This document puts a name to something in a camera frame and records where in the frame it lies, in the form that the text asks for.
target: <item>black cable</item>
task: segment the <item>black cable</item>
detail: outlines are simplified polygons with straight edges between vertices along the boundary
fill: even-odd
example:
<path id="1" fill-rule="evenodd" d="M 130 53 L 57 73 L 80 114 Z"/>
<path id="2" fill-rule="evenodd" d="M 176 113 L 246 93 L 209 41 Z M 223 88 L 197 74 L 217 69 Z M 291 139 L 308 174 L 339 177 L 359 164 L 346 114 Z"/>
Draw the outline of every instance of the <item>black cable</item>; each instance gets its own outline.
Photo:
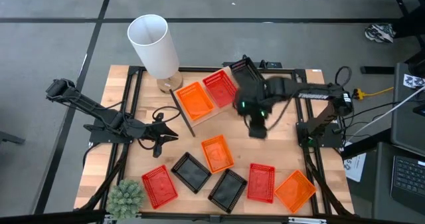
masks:
<path id="1" fill-rule="evenodd" d="M 344 83 L 343 83 L 343 84 L 339 84 L 339 83 L 338 83 L 338 76 L 339 76 L 339 73 L 340 73 L 342 70 L 344 70 L 344 69 L 348 70 L 348 77 L 347 77 L 347 79 L 344 81 Z M 350 82 L 350 80 L 351 80 L 351 75 L 352 75 L 352 74 L 353 74 L 353 71 L 352 71 L 352 70 L 351 70 L 351 68 L 350 68 L 350 67 L 348 67 L 348 66 L 342 66 L 342 67 L 338 68 L 338 71 L 337 71 L 337 73 L 335 74 L 335 84 L 336 84 L 336 85 L 339 85 L 339 86 L 344 87 L 346 84 L 348 84 L 348 82 Z"/>
<path id="2" fill-rule="evenodd" d="M 368 136 L 368 137 L 371 137 L 371 135 L 370 134 L 363 134 L 363 135 L 347 135 L 348 137 L 355 137 L 355 138 L 358 138 L 358 137 L 364 137 L 364 136 Z"/>
<path id="3" fill-rule="evenodd" d="M 291 97 L 288 99 L 288 101 L 286 102 L 286 104 L 285 104 L 285 106 L 284 106 L 284 109 L 280 112 L 280 114 L 279 114 L 279 117 L 278 117 L 278 119 L 267 129 L 267 131 L 270 131 L 272 128 L 274 128 L 277 124 L 278 124 L 278 122 L 280 121 L 280 119 L 282 118 L 282 116 L 284 115 L 284 113 L 285 113 L 285 111 L 286 111 L 286 109 L 288 108 L 288 106 L 290 105 L 290 102 L 291 102 L 291 100 L 292 100 L 292 97 L 294 97 L 294 95 L 295 95 L 295 93 L 293 93 L 292 95 L 291 95 Z"/>
<path id="4" fill-rule="evenodd" d="M 166 123 L 166 122 L 172 121 L 173 119 L 177 118 L 177 117 L 181 114 L 181 113 L 180 113 L 180 110 L 179 110 L 178 108 L 176 108 L 176 107 L 173 107 L 173 106 L 163 106 L 163 107 L 157 108 L 155 111 L 153 111 L 152 118 L 153 118 L 153 119 L 155 119 L 155 114 L 156 114 L 156 112 L 158 112 L 159 110 L 162 110 L 162 109 L 164 109 L 164 108 L 172 108 L 172 109 L 178 110 L 178 111 L 179 111 L 179 113 L 177 113 L 175 116 L 173 116 L 172 118 L 169 118 L 169 119 L 167 119 L 167 120 L 160 121 L 160 122 L 156 122 L 156 123 L 153 123 L 153 124 L 143 124 L 143 125 L 141 125 L 141 126 L 137 126 L 137 125 L 134 125 L 134 124 L 130 124 L 130 123 L 127 121 L 127 118 L 126 118 L 126 111 L 125 111 L 124 109 L 122 110 L 122 116 L 123 116 L 124 122 L 126 122 L 126 123 L 130 126 L 130 127 L 132 127 L 132 128 L 144 128 L 144 127 L 154 126 L 154 125 L 157 125 L 157 124 L 164 124 L 164 123 Z"/>
<path id="5" fill-rule="evenodd" d="M 407 102 L 423 102 L 423 101 L 425 101 L 425 100 L 408 100 Z M 382 107 L 385 107 L 385 106 L 388 106 L 388 105 L 391 105 L 391 104 L 400 104 L 401 102 L 402 101 L 389 102 L 389 103 L 386 103 L 386 104 L 381 104 L 379 106 L 376 106 L 376 107 L 373 107 L 373 108 L 369 108 L 369 109 L 363 110 L 362 112 L 356 113 L 356 114 L 354 114 L 354 115 L 352 115 L 352 116 L 350 116 L 348 118 L 353 118 L 353 117 L 356 117 L 356 116 L 358 116 L 358 115 L 360 115 L 362 113 L 369 112 L 369 111 L 375 110 L 377 108 L 382 108 Z"/>
<path id="6" fill-rule="evenodd" d="M 91 147 L 89 147 L 86 152 L 84 152 L 84 156 L 82 157 L 82 168 L 84 168 L 84 166 L 86 165 L 86 158 L 87 158 L 87 154 L 90 152 L 90 150 L 92 150 L 93 148 L 95 148 L 98 144 L 93 144 Z"/>
<path id="7" fill-rule="evenodd" d="M 245 126 L 246 126 L 248 129 L 250 129 L 250 127 L 249 127 L 248 123 L 246 122 L 246 116 L 244 116 L 244 123 L 245 123 Z"/>
<path id="8" fill-rule="evenodd" d="M 145 150 L 152 150 L 154 147 L 155 147 L 155 144 L 152 146 L 152 147 L 150 147 L 150 148 L 146 148 L 141 142 L 140 142 L 140 139 L 137 139 L 137 141 L 139 142 L 139 145 L 143 148 L 143 149 L 145 149 Z"/>
<path id="9" fill-rule="evenodd" d="M 339 155 L 341 155 L 341 152 L 337 148 L 333 148 Z"/>
<path id="10" fill-rule="evenodd" d="M 117 106 L 117 105 L 119 105 L 119 104 L 122 104 L 122 101 L 119 101 L 118 103 L 113 104 L 113 105 L 108 106 L 108 107 L 103 107 L 103 108 L 93 107 L 93 108 L 94 108 L 94 109 L 97 109 L 97 110 L 108 110 L 108 109 L 113 108 L 113 107 L 115 107 L 115 106 Z"/>
<path id="11" fill-rule="evenodd" d="M 368 124 L 368 123 L 369 122 L 355 122 L 354 124 L 351 124 L 350 126 L 347 126 L 347 129 L 353 127 L 356 124 Z"/>
<path id="12" fill-rule="evenodd" d="M 373 117 L 373 118 L 372 118 L 372 121 L 373 121 L 373 120 L 375 120 L 375 118 L 378 118 L 379 116 L 382 116 L 382 115 L 384 115 L 384 114 L 385 114 L 385 113 L 376 115 L 375 117 Z"/>

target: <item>orange plastic tray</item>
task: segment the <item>orange plastic tray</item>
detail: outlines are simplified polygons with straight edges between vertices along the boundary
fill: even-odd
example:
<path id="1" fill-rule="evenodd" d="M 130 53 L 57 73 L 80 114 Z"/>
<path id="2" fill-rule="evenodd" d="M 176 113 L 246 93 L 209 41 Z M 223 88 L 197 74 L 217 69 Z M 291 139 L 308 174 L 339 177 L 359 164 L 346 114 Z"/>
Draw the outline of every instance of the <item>orange plastic tray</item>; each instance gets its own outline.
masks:
<path id="1" fill-rule="evenodd" d="M 232 154 L 223 135 L 202 142 L 202 150 L 211 173 L 217 173 L 234 165 Z"/>
<path id="2" fill-rule="evenodd" d="M 214 108 L 213 103 L 199 82 L 194 82 L 178 90 L 177 96 L 192 120 L 205 116 Z"/>
<path id="3" fill-rule="evenodd" d="M 300 172 L 295 170 L 274 193 L 292 212 L 296 213 L 316 192 L 316 187 Z"/>

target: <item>small basket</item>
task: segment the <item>small basket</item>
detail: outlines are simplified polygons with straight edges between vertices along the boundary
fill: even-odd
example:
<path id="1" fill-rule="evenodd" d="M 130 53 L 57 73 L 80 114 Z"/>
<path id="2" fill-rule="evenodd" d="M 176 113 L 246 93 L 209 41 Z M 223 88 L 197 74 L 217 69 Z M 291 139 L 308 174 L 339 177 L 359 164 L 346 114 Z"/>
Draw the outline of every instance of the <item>small basket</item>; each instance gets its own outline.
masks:
<path id="1" fill-rule="evenodd" d="M 292 212 L 296 213 L 316 192 L 316 187 L 300 172 L 295 170 L 274 193 Z"/>
<path id="2" fill-rule="evenodd" d="M 248 182 L 247 198 L 273 203 L 275 168 L 261 164 L 250 165 L 250 178 Z"/>
<path id="3" fill-rule="evenodd" d="M 234 165 L 232 154 L 223 135 L 205 140 L 201 145 L 212 173 L 217 173 Z"/>
<path id="4" fill-rule="evenodd" d="M 194 82 L 179 89 L 177 96 L 180 98 L 183 107 L 192 120 L 197 120 L 214 109 L 213 103 L 199 82 Z"/>
<path id="5" fill-rule="evenodd" d="M 254 63 L 249 57 L 246 57 L 234 64 L 229 65 L 234 79 L 241 88 L 249 88 L 258 81 L 264 80 L 264 77 L 258 72 Z"/>
<path id="6" fill-rule="evenodd" d="M 177 192 L 165 165 L 144 174 L 141 180 L 154 209 L 177 198 Z"/>
<path id="7" fill-rule="evenodd" d="M 212 189 L 208 200 L 227 213 L 231 213 L 246 187 L 246 180 L 226 169 Z"/>
<path id="8" fill-rule="evenodd" d="M 236 87 L 225 71 L 220 70 L 202 79 L 202 81 L 218 107 L 222 108 L 233 102 L 234 95 L 236 94 Z"/>
<path id="9" fill-rule="evenodd" d="M 188 152 L 177 161 L 171 172 L 195 194 L 211 176 L 211 172 Z"/>

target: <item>red basket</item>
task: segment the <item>red basket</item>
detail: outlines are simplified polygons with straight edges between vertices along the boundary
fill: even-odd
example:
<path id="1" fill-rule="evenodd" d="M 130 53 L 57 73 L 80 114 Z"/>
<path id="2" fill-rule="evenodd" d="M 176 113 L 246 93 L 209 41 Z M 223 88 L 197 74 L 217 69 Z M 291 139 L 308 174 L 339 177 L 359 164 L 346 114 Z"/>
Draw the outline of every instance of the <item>red basket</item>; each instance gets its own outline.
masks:
<path id="1" fill-rule="evenodd" d="M 177 198 L 177 192 L 165 165 L 144 174 L 141 180 L 154 209 Z"/>
<path id="2" fill-rule="evenodd" d="M 261 164 L 250 165 L 248 199 L 273 203 L 274 167 Z"/>
<path id="3" fill-rule="evenodd" d="M 236 94 L 236 87 L 225 71 L 220 70 L 204 78 L 202 81 L 218 107 L 221 108 L 233 102 L 234 95 Z"/>

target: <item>keyboard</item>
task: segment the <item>keyboard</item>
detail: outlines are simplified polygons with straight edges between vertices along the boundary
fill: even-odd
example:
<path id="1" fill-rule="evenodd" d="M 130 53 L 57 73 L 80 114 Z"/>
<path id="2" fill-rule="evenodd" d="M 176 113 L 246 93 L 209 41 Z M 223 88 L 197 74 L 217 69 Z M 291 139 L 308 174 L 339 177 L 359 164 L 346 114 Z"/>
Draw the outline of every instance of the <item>keyboard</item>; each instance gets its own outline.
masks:
<path id="1" fill-rule="evenodd" d="M 425 215 L 425 161 L 394 157 L 391 197 Z"/>

